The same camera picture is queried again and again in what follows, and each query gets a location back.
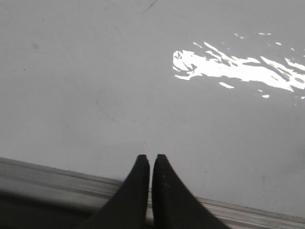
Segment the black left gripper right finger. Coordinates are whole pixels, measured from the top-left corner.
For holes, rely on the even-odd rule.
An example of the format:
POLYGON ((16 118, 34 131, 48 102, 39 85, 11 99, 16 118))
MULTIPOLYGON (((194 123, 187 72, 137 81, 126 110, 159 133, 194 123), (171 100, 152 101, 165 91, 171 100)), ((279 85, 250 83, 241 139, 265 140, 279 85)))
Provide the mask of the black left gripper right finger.
POLYGON ((152 211, 156 229, 227 229, 179 179, 166 155, 155 160, 152 211))

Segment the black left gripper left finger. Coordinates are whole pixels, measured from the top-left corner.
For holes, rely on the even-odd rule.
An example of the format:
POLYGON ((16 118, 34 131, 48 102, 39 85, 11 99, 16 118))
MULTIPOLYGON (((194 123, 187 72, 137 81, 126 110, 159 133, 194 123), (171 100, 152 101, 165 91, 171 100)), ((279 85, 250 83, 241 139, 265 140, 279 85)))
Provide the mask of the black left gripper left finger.
POLYGON ((150 165, 138 155, 127 178, 107 203, 85 221, 82 229, 142 229, 145 225, 150 165))

